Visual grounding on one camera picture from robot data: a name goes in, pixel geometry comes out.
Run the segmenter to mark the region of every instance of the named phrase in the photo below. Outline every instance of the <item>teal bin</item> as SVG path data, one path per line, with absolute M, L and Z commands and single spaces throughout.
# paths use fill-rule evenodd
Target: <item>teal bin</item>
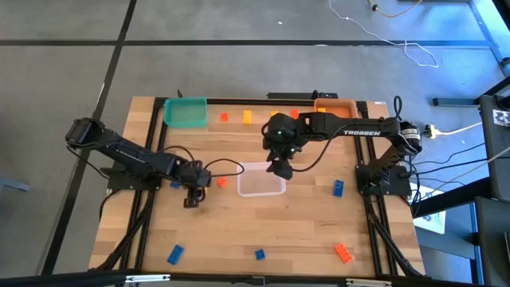
M 207 125 L 205 97 L 165 100 L 165 124 L 170 128 L 200 128 Z

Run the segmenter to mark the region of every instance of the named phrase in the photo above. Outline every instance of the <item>blue lego brick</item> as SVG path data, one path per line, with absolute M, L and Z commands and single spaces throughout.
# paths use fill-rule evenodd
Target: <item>blue lego brick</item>
M 170 187 L 172 188 L 181 188 L 182 184 L 178 182 L 171 182 Z
M 335 181 L 335 189 L 333 190 L 333 196 L 342 197 L 343 195 L 343 181 L 336 180 Z
M 182 256 L 182 252 L 184 252 L 184 248 L 176 244 L 174 249 L 172 250 L 172 253 L 167 259 L 168 263 L 176 265 Z
M 255 251 L 255 255 L 257 256 L 257 260 L 265 259 L 264 250 L 257 250 L 257 251 Z

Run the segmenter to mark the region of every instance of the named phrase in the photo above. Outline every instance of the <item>gray floor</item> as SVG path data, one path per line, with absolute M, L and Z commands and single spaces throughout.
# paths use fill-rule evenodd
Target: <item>gray floor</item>
M 332 2 L 342 15 L 388 39 L 484 39 L 465 3 L 426 3 L 400 18 L 386 19 L 365 2 Z M 408 5 L 380 1 L 381 9 L 388 11 Z M 0 0 L 0 39 L 116 39 L 127 7 L 128 0 Z M 336 18 L 324 0 L 140 1 L 127 34 L 127 39 L 143 40 L 279 38 L 372 39 L 353 23 Z M 126 47 L 102 121 L 121 132 L 132 96 L 175 96 L 178 88 L 185 96 L 221 97 L 318 89 L 387 103 L 399 95 L 404 100 L 402 116 L 420 125 L 435 124 L 448 131 L 480 121 L 476 109 L 432 108 L 430 101 L 436 96 L 477 96 L 500 81 L 503 74 L 492 52 L 469 47 L 430 51 L 438 69 L 419 68 L 394 47 Z M 420 61 L 430 60 L 418 49 L 410 53 Z M 65 150 L 64 135 L 73 119 L 91 114 L 111 56 L 111 47 L 0 47 L 0 176 L 32 187 L 26 194 L 2 194 L 0 277 L 37 272 L 75 163 Z M 481 142 L 480 127 L 424 140 L 416 162 L 444 159 Z M 484 156 L 481 147 L 453 162 Z M 93 155 L 91 161 L 111 164 L 102 155 Z M 420 166 L 422 171 L 430 168 Z M 450 179 L 467 168 L 430 177 Z M 487 173 L 482 168 L 461 181 L 469 183 Z M 104 192 L 105 181 L 87 169 L 57 272 L 87 268 Z

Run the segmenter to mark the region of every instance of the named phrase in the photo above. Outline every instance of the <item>orange container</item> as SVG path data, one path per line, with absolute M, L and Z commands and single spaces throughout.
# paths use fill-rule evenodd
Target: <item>orange container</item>
M 352 99 L 316 99 L 313 103 L 313 108 L 316 112 L 319 108 L 325 108 L 326 112 L 330 112 L 335 116 L 341 118 L 357 118 L 358 109 L 356 108 L 356 101 Z

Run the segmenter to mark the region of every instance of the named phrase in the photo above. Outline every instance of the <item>wooden tabletop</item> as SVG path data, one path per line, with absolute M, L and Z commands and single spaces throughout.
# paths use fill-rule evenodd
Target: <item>wooden tabletop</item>
M 154 97 L 133 97 L 124 137 L 142 146 L 145 144 L 154 100 Z M 367 105 L 370 117 L 388 116 L 384 103 L 368 102 Z M 297 108 L 299 112 L 313 109 Z M 219 158 L 243 163 L 264 162 L 267 151 L 262 149 L 262 124 L 269 120 L 271 111 L 290 114 L 292 107 L 210 104 L 208 109 L 206 128 L 168 128 L 165 146 L 187 147 L 204 163 Z M 242 123 L 244 110 L 252 111 L 251 125 Z M 161 111 L 153 151 L 163 121 Z M 221 122 L 221 112 L 228 112 L 228 122 Z M 362 143 L 367 159 L 366 144 Z M 292 166 L 310 165 L 324 144 L 308 143 L 303 152 L 296 154 Z M 389 145 L 388 140 L 375 138 L 377 156 Z M 171 152 L 187 157 L 177 149 Z M 282 195 L 243 198 L 237 194 L 236 177 L 229 177 L 223 188 L 214 179 L 206 200 L 195 209 L 182 208 L 186 191 L 173 189 L 168 181 L 163 181 L 155 197 L 143 271 L 373 277 L 367 218 L 355 183 L 356 164 L 353 138 L 337 137 L 313 169 L 295 173 L 286 182 L 287 191 Z M 213 174 L 236 172 L 236 166 L 215 163 L 210 170 Z M 342 198 L 332 196 L 336 179 L 344 181 Z M 133 194 L 133 191 L 121 191 L 106 203 L 90 267 L 102 263 L 124 236 Z M 399 197 L 385 196 L 385 200 L 392 238 L 413 267 L 424 273 L 410 208 Z M 341 262 L 334 249 L 338 243 L 343 243 L 351 252 L 352 262 Z M 175 244 L 185 250 L 180 262 L 170 265 L 167 258 Z M 135 240 L 130 267 L 134 265 L 137 245 Z M 255 250 L 259 249 L 265 251 L 263 261 L 255 258 Z M 379 252 L 382 270 L 389 273 L 380 238 Z

